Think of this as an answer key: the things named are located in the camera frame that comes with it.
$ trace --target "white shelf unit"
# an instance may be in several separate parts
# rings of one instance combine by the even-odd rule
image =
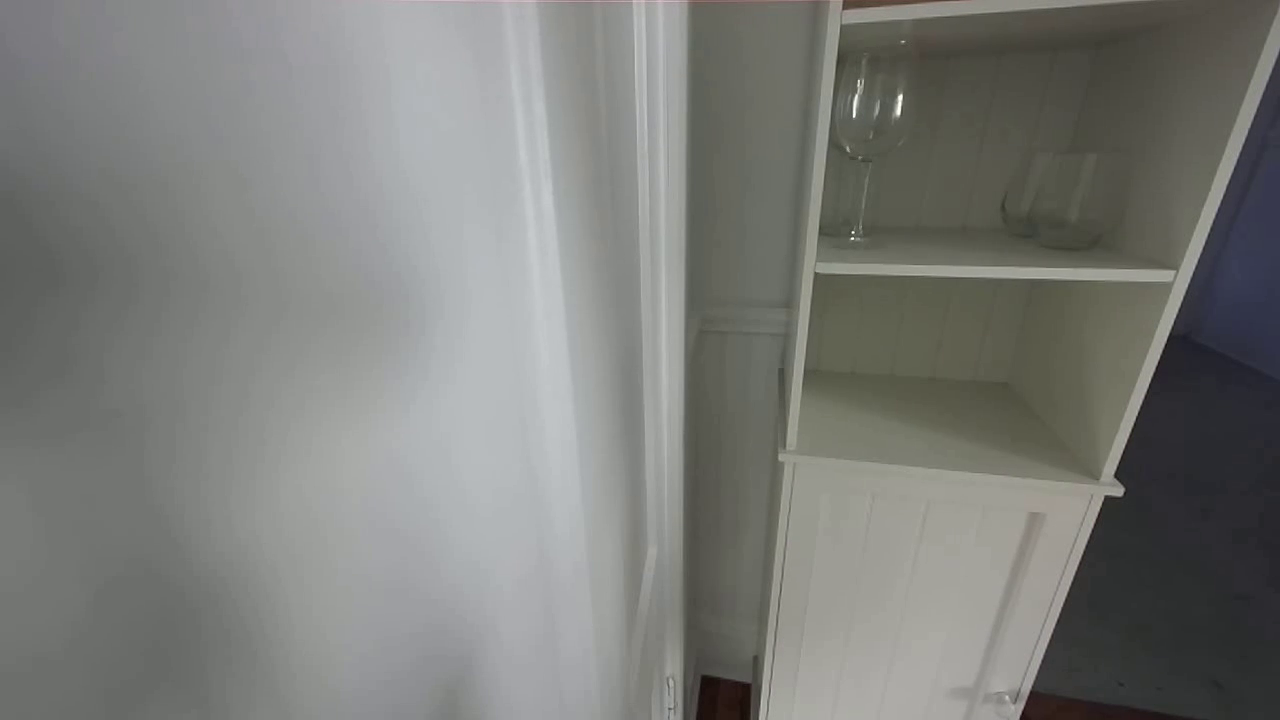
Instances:
[[[1211,228],[1233,155],[1258,102],[1270,0],[923,0],[831,8],[821,71],[813,190],[802,260],[802,333],[787,392],[787,454],[805,454],[810,370],[913,380],[948,362],[966,333],[1002,329],[1002,376],[1027,415],[1070,447],[1074,467],[1108,483],[1176,300]],[[838,55],[865,36],[907,28],[919,43],[919,121],[913,140],[875,164],[873,243],[831,234],[852,198],[847,164],[829,148]],[[1002,197],[1032,150],[1097,148],[1125,184],[1089,250],[1058,250],[1002,228]],[[1006,300],[955,283],[1018,283]],[[865,283],[841,312],[825,291]],[[813,357],[843,344],[901,347],[887,362],[852,366]]]
[[[765,720],[1019,714],[1280,55],[1280,0],[829,2],[816,64]],[[919,43],[868,248],[825,243],[841,47]],[[1106,241],[1002,231],[1027,150],[1125,164]]]
[[[821,275],[952,275],[952,281],[1078,281],[1174,283],[1176,268],[1115,248],[1058,250],[1006,231],[879,231],[873,243],[825,241]]]

